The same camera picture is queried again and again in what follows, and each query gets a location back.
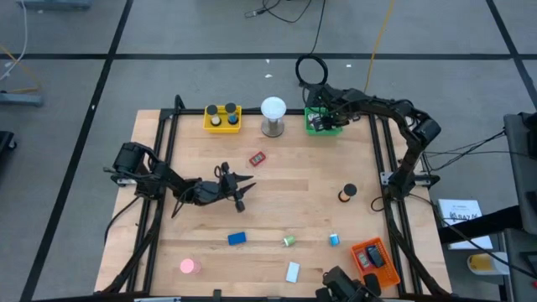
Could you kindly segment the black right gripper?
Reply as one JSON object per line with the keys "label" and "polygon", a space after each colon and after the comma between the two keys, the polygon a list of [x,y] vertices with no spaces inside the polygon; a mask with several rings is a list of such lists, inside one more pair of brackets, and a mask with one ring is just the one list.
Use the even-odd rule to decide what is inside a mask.
{"label": "black right gripper", "polygon": [[322,95],[321,102],[326,108],[326,113],[322,117],[320,113],[311,113],[310,120],[312,122],[321,117],[321,125],[324,129],[333,129],[335,126],[346,126],[350,123],[348,112],[350,101]]}

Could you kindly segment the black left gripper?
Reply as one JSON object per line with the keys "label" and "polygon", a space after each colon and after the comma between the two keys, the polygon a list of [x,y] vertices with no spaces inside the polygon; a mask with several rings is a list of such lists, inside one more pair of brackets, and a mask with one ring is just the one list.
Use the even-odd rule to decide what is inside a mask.
{"label": "black left gripper", "polygon": [[209,205],[219,200],[228,199],[235,202],[237,212],[245,210],[244,195],[255,186],[255,183],[242,188],[237,184],[245,180],[250,180],[252,175],[239,175],[230,171],[228,162],[221,164],[222,176],[218,182],[200,180],[194,184],[193,203],[195,205]]}

